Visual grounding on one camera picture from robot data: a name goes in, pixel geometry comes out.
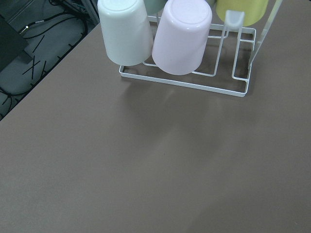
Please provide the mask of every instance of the yellow cup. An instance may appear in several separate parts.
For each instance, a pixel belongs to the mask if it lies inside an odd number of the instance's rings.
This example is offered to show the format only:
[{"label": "yellow cup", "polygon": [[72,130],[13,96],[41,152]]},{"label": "yellow cup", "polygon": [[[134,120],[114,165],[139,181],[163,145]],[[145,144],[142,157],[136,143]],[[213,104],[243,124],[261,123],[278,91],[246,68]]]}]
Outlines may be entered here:
[{"label": "yellow cup", "polygon": [[267,9],[269,0],[217,0],[216,12],[219,18],[225,20],[227,10],[244,11],[243,26],[249,26],[258,22]]}]

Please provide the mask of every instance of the pink cup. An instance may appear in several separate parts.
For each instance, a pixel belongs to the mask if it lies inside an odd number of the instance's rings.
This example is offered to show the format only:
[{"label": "pink cup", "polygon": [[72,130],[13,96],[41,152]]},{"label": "pink cup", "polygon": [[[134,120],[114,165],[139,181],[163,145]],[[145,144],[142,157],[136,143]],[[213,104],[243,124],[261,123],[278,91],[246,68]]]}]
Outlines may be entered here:
[{"label": "pink cup", "polygon": [[211,19],[205,0],[169,0],[155,35],[155,64],[175,75],[195,71],[202,62]]}]

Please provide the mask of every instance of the metal frame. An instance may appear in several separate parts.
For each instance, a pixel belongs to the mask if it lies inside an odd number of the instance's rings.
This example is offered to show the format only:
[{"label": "metal frame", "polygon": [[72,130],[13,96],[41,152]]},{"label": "metal frame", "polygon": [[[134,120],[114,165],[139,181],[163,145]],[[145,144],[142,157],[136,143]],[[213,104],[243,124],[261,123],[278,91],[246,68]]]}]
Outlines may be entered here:
[{"label": "metal frame", "polygon": [[[162,79],[162,78],[157,78],[157,77],[151,77],[151,76],[145,76],[145,75],[138,75],[138,74],[130,74],[130,73],[126,73],[124,72],[124,66],[120,66],[119,72],[121,74],[122,77],[126,77],[126,78],[133,78],[133,79],[139,79],[139,80],[146,80],[146,81],[152,81],[152,82],[157,82],[157,83],[166,83],[166,84],[172,84],[172,85],[177,85],[177,86],[184,86],[184,87],[189,87],[189,88],[194,88],[194,89],[200,89],[200,90],[205,90],[205,91],[211,91],[211,92],[217,92],[217,93],[221,93],[221,94],[227,94],[227,95],[232,95],[232,96],[237,96],[237,97],[244,97],[248,91],[248,87],[249,87],[249,83],[250,83],[250,75],[251,75],[251,70],[252,70],[252,64],[253,61],[271,27],[271,24],[273,22],[273,20],[275,19],[275,16],[279,10],[280,5],[282,4],[283,0],[276,0],[274,7],[270,13],[270,16],[264,26],[264,29],[261,32],[261,35],[259,37],[259,39],[256,41],[256,29],[254,28],[247,28],[247,27],[242,27],[240,26],[238,29],[231,29],[230,27],[228,27],[228,25],[224,24],[224,25],[220,25],[220,24],[211,24],[210,29],[211,30],[216,30],[216,31],[221,31],[222,35],[221,36],[212,36],[209,35],[208,38],[216,38],[216,39],[220,39],[220,43],[219,43],[219,48],[218,48],[218,54],[217,54],[217,58],[216,58],[216,64],[215,64],[215,68],[214,68],[214,72],[212,74],[207,74],[207,73],[202,73],[202,72],[197,72],[194,71],[192,73],[194,74],[198,74],[201,76],[208,76],[208,77],[214,77],[217,73],[217,68],[218,68],[218,64],[219,64],[219,59],[220,59],[220,54],[221,54],[221,50],[222,50],[222,46],[223,46],[223,41],[224,39],[226,39],[228,37],[229,32],[237,32],[238,36],[237,36],[237,46],[236,46],[236,53],[235,53],[235,58],[234,58],[234,65],[232,68],[232,75],[231,77],[235,80],[240,80],[240,81],[244,81],[246,82],[245,85],[245,90],[243,92],[239,92],[239,91],[233,91],[233,90],[229,90],[229,89],[222,89],[222,88],[217,88],[217,87],[212,87],[212,86],[205,86],[205,85],[199,85],[199,84],[194,84],[194,83],[188,83],[188,82],[181,82],[181,81],[175,81],[175,80],[169,80],[169,79]],[[149,16],[148,17],[150,22],[159,22],[159,17],[157,16]],[[252,40],[245,40],[245,39],[241,39],[241,34],[245,33],[245,34],[250,34],[252,35]],[[246,42],[246,43],[251,43],[252,44],[252,48],[251,48],[251,54],[250,54],[250,58],[249,58],[249,64],[248,64],[248,73],[247,73],[247,78],[242,78],[242,77],[237,77],[235,76],[235,69],[236,69],[236,63],[237,63],[237,58],[239,55],[239,47],[240,47],[240,43],[241,42]],[[143,63],[146,66],[152,66],[152,67],[156,67],[155,64],[149,64],[144,62]]]}]

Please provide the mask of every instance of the cup rack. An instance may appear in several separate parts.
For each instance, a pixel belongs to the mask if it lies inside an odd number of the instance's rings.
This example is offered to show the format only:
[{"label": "cup rack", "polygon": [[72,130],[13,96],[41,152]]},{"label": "cup rack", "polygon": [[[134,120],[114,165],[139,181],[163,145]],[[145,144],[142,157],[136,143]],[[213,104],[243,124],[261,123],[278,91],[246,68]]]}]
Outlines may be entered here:
[{"label": "cup rack", "polygon": [[[157,82],[157,83],[166,83],[166,84],[172,84],[172,85],[177,85],[177,86],[183,86],[183,87],[189,87],[189,88],[194,88],[194,89],[199,89],[199,90],[205,90],[205,91],[211,91],[211,92],[217,92],[221,94],[227,94],[227,95],[232,95],[232,96],[237,96],[237,97],[244,97],[248,91],[249,83],[250,83],[250,75],[251,75],[251,70],[252,70],[252,64],[253,61],[275,19],[275,16],[279,10],[280,5],[282,4],[283,0],[276,0],[275,4],[270,12],[270,15],[267,19],[267,22],[260,34],[260,37],[258,40],[256,40],[256,29],[254,28],[248,28],[248,27],[243,27],[243,16],[244,12],[232,12],[235,13],[235,16],[233,19],[230,17],[226,16],[224,25],[221,24],[211,24],[210,30],[215,30],[221,32],[221,36],[215,36],[215,35],[209,35],[208,38],[214,38],[214,39],[219,39],[219,47],[218,47],[218,54],[216,58],[216,64],[214,67],[214,72],[213,73],[203,73],[203,72],[197,72],[194,71],[192,72],[193,74],[201,75],[204,77],[214,77],[217,74],[217,68],[220,60],[220,55],[222,51],[222,46],[223,46],[223,41],[228,38],[228,34],[230,32],[235,32],[237,34],[237,45],[236,45],[236,51],[235,51],[235,57],[234,57],[234,64],[232,68],[232,73],[231,73],[231,78],[239,81],[244,81],[245,82],[245,89],[244,91],[235,91],[231,89],[225,89],[225,88],[217,88],[214,86],[207,86],[207,85],[201,85],[201,84],[195,84],[195,83],[190,83],[190,82],[182,82],[182,81],[176,81],[176,80],[171,80],[171,79],[163,79],[159,77],[152,77],[152,76],[147,76],[147,75],[139,75],[139,74],[132,74],[125,72],[125,66],[120,66],[119,72],[122,77],[126,78],[132,78],[132,79],[139,79],[139,80],[145,80],[145,81],[152,81],[152,82]],[[148,20],[150,22],[155,22],[159,23],[160,17],[157,16],[148,16]],[[252,39],[241,39],[242,34],[248,34],[251,36]],[[245,43],[250,43],[251,44],[251,52],[250,52],[250,57],[248,60],[248,73],[247,77],[238,77],[235,75],[236,71],[236,64],[237,64],[237,59],[239,55],[239,48],[240,48],[240,43],[245,42]],[[150,63],[143,63],[145,66],[150,66],[150,67],[156,67],[155,64],[150,64]]]}]

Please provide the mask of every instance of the brown tabletop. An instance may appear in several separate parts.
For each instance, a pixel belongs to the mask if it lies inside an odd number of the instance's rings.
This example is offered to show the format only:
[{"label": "brown tabletop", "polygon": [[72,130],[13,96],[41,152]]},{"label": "brown tabletop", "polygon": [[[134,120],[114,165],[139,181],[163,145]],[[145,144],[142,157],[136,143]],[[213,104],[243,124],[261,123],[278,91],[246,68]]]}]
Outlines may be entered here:
[{"label": "brown tabletop", "polygon": [[310,12],[244,98],[121,78],[97,26],[0,122],[0,232],[310,232]]}]

